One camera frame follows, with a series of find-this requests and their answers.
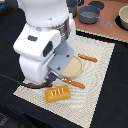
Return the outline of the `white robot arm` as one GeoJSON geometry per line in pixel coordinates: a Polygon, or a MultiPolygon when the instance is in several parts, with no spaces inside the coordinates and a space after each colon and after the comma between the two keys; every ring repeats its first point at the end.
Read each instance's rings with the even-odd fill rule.
{"type": "Polygon", "coordinates": [[[13,48],[25,78],[40,85],[61,76],[74,56],[75,22],[66,0],[17,0],[26,24],[13,48]]]}

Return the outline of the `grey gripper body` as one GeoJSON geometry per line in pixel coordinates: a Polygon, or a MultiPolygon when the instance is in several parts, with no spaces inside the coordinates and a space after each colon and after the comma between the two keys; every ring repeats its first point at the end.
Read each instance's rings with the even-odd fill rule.
{"type": "Polygon", "coordinates": [[[50,61],[48,67],[57,76],[61,76],[73,58],[74,51],[68,44],[65,44],[61,47],[57,47],[55,53],[56,55],[50,61]]]}

